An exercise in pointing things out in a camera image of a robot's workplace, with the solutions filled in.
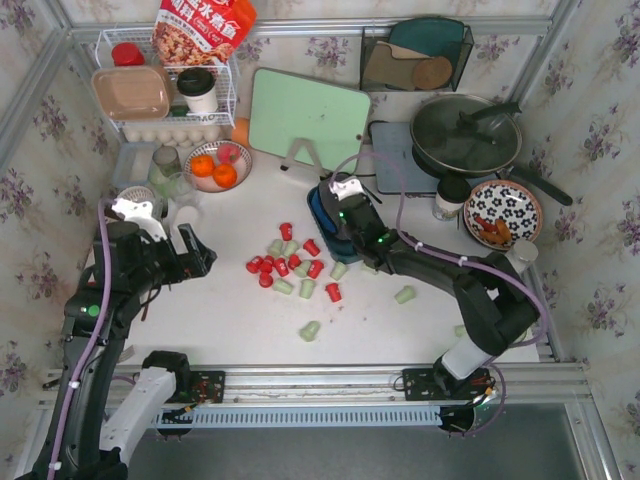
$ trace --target egg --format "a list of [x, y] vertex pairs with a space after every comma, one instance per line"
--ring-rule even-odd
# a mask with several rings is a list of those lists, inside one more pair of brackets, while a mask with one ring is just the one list
[[204, 139], [207, 142], [215, 142], [220, 137], [220, 127], [214, 125], [213, 127], [207, 127], [204, 132]]
[[124, 136], [129, 142], [139, 142], [142, 140], [142, 134], [137, 130], [127, 129], [124, 131]]
[[204, 133], [201, 130], [191, 130], [189, 132], [189, 140], [193, 143], [199, 142], [204, 137]]
[[187, 132], [184, 130], [174, 130], [173, 139], [178, 143], [184, 142], [187, 139]]
[[153, 142], [156, 139], [156, 132], [153, 130], [144, 130], [142, 132], [142, 140], [145, 142]]
[[166, 144], [171, 141], [173, 136], [171, 135], [171, 131], [164, 130], [158, 133], [158, 140], [160, 140], [163, 144]]

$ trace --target dish rack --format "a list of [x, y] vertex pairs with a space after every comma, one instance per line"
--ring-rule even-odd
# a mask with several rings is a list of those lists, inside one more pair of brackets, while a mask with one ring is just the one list
[[[106, 67], [112, 66], [107, 63], [111, 61], [111, 50], [113, 50], [116, 45], [124, 42], [134, 43], [144, 55], [145, 63], [147, 65], [160, 65], [160, 59], [151, 45], [152, 32], [152, 27], [114, 28], [102, 30], [94, 52], [98, 67], [103, 68], [103, 64], [105, 64]], [[166, 117], [152, 122], [119, 122], [111, 120], [111, 123], [113, 123], [114, 127], [118, 129], [125, 126], [175, 126], [183, 128], [189, 126], [202, 127], [209, 125], [232, 125], [235, 127], [234, 117], [236, 112], [238, 78], [240, 77], [240, 70], [238, 68], [238, 62], [235, 54], [231, 55], [226, 64], [220, 63], [218, 65], [199, 66], [209, 70], [216, 78], [215, 89], [218, 100], [218, 110], [216, 112], [189, 113], [186, 117]], [[174, 89], [173, 105], [186, 105], [186, 101], [183, 100], [182, 95], [177, 91], [176, 79], [181, 71], [190, 67], [191, 66], [187, 65], [172, 65], [164, 67], [167, 70], [167, 73], [169, 73], [171, 85]]]

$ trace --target wooden coaster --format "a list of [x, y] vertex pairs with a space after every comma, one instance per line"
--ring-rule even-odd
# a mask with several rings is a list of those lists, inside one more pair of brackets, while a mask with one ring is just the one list
[[433, 57], [421, 61], [413, 69], [411, 80], [422, 90], [435, 90], [447, 84], [453, 75], [453, 66], [446, 57]]

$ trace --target countertop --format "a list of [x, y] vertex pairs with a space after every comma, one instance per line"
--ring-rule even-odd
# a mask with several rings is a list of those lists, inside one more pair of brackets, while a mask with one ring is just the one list
[[[333, 304], [324, 286], [332, 280], [329, 253], [311, 217], [306, 196], [317, 177], [300, 168], [279, 169], [279, 159], [252, 151], [253, 169], [238, 187], [218, 194], [198, 194], [203, 212], [194, 225], [199, 238], [218, 254], [204, 278], [167, 287], [154, 300], [147, 318], [134, 321], [127, 341], [135, 354], [125, 363], [139, 365], [154, 349], [184, 352], [200, 365], [346, 365], [431, 363], [457, 342], [454, 327], [462, 317], [453, 297], [409, 277], [372, 275], [362, 262], [349, 266], [340, 281], [343, 300]], [[370, 171], [363, 164], [358, 172]], [[375, 178], [363, 179], [375, 187]], [[395, 226], [398, 196], [380, 196], [381, 218]], [[425, 244], [468, 255], [488, 250], [456, 222], [431, 214], [433, 199], [408, 199], [404, 230]], [[326, 268], [310, 300], [298, 297], [300, 279], [286, 280], [286, 296], [258, 285], [245, 269], [255, 255], [265, 255], [280, 237], [278, 226], [291, 222], [294, 239], [314, 238]], [[417, 297], [398, 305], [393, 296], [412, 285]], [[317, 320], [315, 341], [304, 342], [298, 330]], [[535, 346], [506, 352], [500, 362], [538, 362]]]

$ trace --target orange fruit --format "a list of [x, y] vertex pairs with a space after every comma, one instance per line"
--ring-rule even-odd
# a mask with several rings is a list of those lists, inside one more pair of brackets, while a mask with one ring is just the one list
[[222, 188], [231, 188], [238, 180], [238, 172], [232, 165], [222, 164], [213, 171], [213, 180]]
[[191, 171], [196, 177], [210, 177], [215, 168], [211, 155], [198, 155], [191, 159]]

